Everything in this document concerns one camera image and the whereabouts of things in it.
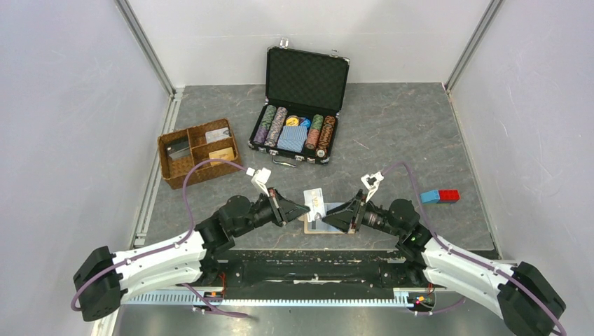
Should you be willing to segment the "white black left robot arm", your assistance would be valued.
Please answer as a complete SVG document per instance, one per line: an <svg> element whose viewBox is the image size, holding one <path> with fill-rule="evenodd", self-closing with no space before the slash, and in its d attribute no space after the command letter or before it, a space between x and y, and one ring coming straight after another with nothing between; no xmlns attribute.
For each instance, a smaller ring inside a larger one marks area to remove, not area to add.
<svg viewBox="0 0 594 336"><path fill-rule="evenodd" d="M165 241L128 251L96 248L73 276L71 309L84 321L96 321L151 291L196 281L212 285L220 276L217 256L234 247L236 238L268 223L282 228L309 210L271 188L254 202L233 196L188 232Z"/></svg>

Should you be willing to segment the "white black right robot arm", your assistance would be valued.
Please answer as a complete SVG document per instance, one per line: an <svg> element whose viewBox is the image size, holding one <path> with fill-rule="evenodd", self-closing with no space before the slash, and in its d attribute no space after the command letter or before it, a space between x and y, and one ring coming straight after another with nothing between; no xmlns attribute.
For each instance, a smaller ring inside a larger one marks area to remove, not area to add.
<svg viewBox="0 0 594 336"><path fill-rule="evenodd" d="M410 200L396 199L384 209L359 191L322 220L342 232L367 226L395 236L410 284L455 291L500 317L514 335L564 335L558 322L567 305L534 265L510 265L460 249L432 234Z"/></svg>

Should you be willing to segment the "blue playing card deck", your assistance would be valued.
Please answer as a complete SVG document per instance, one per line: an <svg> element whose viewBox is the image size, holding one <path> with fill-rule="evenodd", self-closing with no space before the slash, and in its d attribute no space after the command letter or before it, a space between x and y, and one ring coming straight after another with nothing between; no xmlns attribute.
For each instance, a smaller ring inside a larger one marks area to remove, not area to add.
<svg viewBox="0 0 594 336"><path fill-rule="evenodd" d="M305 126L284 126L276 147L285 151L300 153L308 137Z"/></svg>

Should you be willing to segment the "gold card in basket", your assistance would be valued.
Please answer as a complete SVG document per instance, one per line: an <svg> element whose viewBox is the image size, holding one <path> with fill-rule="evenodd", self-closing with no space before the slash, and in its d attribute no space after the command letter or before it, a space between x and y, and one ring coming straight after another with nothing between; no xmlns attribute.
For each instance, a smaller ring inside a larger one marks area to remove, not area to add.
<svg viewBox="0 0 594 336"><path fill-rule="evenodd" d="M219 150L212 151L209 153L209 159L220 159L220 160L227 160L233 161L235 159L235 151L233 147L222 148Z"/></svg>

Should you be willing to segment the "grey card in basket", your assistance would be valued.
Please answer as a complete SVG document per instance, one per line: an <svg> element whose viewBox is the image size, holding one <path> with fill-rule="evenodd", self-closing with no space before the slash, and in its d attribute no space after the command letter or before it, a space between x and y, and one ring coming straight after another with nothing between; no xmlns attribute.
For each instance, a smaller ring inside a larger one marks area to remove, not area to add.
<svg viewBox="0 0 594 336"><path fill-rule="evenodd" d="M213 129L205 132L205 141L207 144L224 140L231 137L231 131L228 127Z"/></svg>

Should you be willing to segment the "dark card in basket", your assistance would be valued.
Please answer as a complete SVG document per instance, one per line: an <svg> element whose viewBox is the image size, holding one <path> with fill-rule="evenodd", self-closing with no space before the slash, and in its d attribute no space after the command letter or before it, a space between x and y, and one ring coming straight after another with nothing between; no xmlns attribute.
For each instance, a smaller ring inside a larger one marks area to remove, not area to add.
<svg viewBox="0 0 594 336"><path fill-rule="evenodd" d="M179 160L191 154L191 147L187 137L175 139L165 145L167 156L171 160Z"/></svg>

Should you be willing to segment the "blue toy brick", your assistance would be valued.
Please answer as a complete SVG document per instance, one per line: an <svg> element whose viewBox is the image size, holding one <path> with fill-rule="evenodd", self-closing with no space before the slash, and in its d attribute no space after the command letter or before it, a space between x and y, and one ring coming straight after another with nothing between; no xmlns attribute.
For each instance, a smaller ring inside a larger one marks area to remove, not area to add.
<svg viewBox="0 0 594 336"><path fill-rule="evenodd" d="M441 196L438 190L430 190L420 194L422 204L438 204L441 201Z"/></svg>

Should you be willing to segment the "purple green chip stack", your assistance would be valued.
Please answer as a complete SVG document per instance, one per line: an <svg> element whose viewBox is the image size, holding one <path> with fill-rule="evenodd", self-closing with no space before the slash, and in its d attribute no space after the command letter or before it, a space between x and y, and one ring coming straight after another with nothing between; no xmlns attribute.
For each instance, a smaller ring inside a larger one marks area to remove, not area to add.
<svg viewBox="0 0 594 336"><path fill-rule="evenodd" d="M256 134L254 136L254 142L257 144L263 144L268 137L268 132L274 120L277 107L273 105L267 105L264 111L263 117L257 127Z"/></svg>

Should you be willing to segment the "blue dealer button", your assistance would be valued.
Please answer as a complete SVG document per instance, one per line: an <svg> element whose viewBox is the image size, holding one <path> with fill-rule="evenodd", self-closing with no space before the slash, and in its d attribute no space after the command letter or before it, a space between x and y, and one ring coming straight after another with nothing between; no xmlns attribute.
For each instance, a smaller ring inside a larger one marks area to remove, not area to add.
<svg viewBox="0 0 594 336"><path fill-rule="evenodd" d="M308 118L301 118L300 119L300 123L299 123L300 127L304 127L306 129L309 129L311 126L311 121Z"/></svg>

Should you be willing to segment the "yellow dealer button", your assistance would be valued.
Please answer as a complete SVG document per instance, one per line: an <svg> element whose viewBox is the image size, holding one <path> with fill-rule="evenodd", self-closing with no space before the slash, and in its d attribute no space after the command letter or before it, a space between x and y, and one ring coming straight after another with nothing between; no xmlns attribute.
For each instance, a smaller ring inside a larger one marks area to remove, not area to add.
<svg viewBox="0 0 594 336"><path fill-rule="evenodd" d="M300 119L299 117L295 116L295 115L291 115L289 116L286 121L285 121L285 125L286 126L299 126L300 125Z"/></svg>

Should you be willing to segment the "brown orange chip stack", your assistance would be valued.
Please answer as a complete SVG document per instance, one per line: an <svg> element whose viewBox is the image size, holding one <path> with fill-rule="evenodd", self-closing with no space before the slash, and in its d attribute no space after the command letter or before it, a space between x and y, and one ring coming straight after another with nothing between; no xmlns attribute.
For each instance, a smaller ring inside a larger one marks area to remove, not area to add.
<svg viewBox="0 0 594 336"><path fill-rule="evenodd" d="M331 115L326 116L322 123L322 128L320 130L317 142L317 148L315 151L317 158L325 158L328 155L335 126L336 117Z"/></svg>

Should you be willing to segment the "purple grey chip stack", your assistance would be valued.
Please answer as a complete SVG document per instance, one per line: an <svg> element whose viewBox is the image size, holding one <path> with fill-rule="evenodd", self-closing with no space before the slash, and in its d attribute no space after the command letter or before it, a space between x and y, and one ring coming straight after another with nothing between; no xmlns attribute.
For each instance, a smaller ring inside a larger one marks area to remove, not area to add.
<svg viewBox="0 0 594 336"><path fill-rule="evenodd" d="M277 109L277 112L275 113L275 116L272 119L267 137L264 142L265 146L276 146L280 133L284 126L284 121L287 113L288 111L285 107L279 107Z"/></svg>

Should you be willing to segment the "red green chip stack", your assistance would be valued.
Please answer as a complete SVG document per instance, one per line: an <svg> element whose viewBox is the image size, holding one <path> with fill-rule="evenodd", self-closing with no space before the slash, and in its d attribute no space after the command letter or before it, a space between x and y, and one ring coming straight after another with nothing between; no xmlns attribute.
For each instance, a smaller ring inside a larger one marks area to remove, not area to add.
<svg viewBox="0 0 594 336"><path fill-rule="evenodd" d="M324 117L322 115L314 115L308 132L308 137L305 141L305 147L307 149L313 150L316 148L323 122Z"/></svg>

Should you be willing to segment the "red toy brick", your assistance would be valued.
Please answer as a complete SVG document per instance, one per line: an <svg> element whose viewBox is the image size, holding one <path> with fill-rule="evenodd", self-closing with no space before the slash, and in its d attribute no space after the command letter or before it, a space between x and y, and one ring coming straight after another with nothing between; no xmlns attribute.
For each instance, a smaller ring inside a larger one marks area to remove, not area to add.
<svg viewBox="0 0 594 336"><path fill-rule="evenodd" d="M453 204L460 200L458 190L438 190L439 203Z"/></svg>

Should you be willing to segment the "brown woven divided basket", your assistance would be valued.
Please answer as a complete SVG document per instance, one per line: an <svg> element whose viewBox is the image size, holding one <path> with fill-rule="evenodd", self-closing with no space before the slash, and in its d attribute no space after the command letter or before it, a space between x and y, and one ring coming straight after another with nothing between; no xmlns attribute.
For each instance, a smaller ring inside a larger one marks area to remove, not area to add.
<svg viewBox="0 0 594 336"><path fill-rule="evenodd" d="M223 127L228 127L230 129L232 134L230 138L213 143L206 143L205 132ZM179 160L171 160L167 156L165 145L175 139L184 137L187 137L189 140L191 154ZM200 163L203 163L203 165L196 169L193 175L189 178L187 183L188 186L238 172L240 169L233 165L215 162L215 159L209 159L209 153L227 147L233 147L235 151L235 159L231 162L241 166L242 159L237 146L237 141L229 120L226 118L159 136L158 152L163 181L173 190L180 189L182 188L187 173Z"/></svg>

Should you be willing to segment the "black poker chip case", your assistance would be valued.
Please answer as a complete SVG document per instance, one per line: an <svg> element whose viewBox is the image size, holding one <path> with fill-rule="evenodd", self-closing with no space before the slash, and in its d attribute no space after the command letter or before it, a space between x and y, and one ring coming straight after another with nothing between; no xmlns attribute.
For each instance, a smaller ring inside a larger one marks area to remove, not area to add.
<svg viewBox="0 0 594 336"><path fill-rule="evenodd" d="M251 131L248 147L270 155L273 162L277 158L287 158L313 165L327 165L338 130L349 70L350 59L347 57L290 48L286 39L279 46L269 47L266 52L265 104ZM267 105L285 107L288 111L286 118L297 116L312 122L317 114L324 118L336 117L328 155L316 157L317 145L310 150L304 144L302 151L296 153L255 143L254 136Z"/></svg>

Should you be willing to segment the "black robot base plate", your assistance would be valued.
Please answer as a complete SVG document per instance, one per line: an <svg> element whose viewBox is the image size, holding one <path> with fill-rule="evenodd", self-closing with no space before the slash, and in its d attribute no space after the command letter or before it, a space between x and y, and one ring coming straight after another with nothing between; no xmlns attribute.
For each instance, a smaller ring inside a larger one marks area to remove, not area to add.
<svg viewBox="0 0 594 336"><path fill-rule="evenodd" d="M231 250L204 261L192 286L227 299L386 299L395 288L424 291L422 270L396 250Z"/></svg>

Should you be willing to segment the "right aluminium frame post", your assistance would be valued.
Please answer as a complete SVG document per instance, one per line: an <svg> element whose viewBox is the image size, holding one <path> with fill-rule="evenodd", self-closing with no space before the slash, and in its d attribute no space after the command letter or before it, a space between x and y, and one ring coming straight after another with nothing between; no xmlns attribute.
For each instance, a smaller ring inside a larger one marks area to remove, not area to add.
<svg viewBox="0 0 594 336"><path fill-rule="evenodd" d="M465 45L460 57L458 58L452 72L450 73L447 81L443 85L444 90L448 95L451 94L454 87L461 78L466 66L468 65L474 53L478 49L481 41L483 40L487 30L490 28L492 21L496 18L503 3L503 0L489 1L488 6L486 7L473 33L467 41L467 44Z"/></svg>

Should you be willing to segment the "aluminium frame post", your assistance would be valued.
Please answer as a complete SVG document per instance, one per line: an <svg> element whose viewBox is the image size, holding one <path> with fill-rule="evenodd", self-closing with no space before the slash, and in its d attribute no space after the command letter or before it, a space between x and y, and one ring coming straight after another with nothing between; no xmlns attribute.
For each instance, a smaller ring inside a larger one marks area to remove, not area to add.
<svg viewBox="0 0 594 336"><path fill-rule="evenodd" d="M489 1L488 6L486 7L473 33L467 41L467 44L465 45L460 57L458 58L452 72L450 73L447 81L443 85L444 90L448 95L451 94L454 87L461 78L466 66L468 65L474 53L478 49L481 41L483 40L487 30L490 28L492 21L496 18L503 3L503 0Z"/></svg>
<svg viewBox="0 0 594 336"><path fill-rule="evenodd" d="M131 3L128 0L115 0L124 21L127 23L132 35L138 43L141 51L147 58L152 70L155 72L160 84L166 91L167 95L173 97L176 94L176 88L172 84L169 76L166 73L164 66L159 60L151 42L149 41L146 32L144 31L141 22L139 21Z"/></svg>

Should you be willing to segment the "left aluminium frame post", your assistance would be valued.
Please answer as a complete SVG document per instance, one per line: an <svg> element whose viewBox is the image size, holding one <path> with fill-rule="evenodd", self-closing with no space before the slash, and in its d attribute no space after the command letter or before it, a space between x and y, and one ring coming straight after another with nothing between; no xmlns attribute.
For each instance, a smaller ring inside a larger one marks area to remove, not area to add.
<svg viewBox="0 0 594 336"><path fill-rule="evenodd" d="M173 97L176 94L176 88L172 84L169 76L166 73L164 66L159 60L151 42L149 41L146 32L144 31L141 22L139 21L131 3L128 0L115 0L124 21L127 23L132 35L138 43L141 51L147 58L152 70L155 72L160 84L166 91L167 95Z"/></svg>

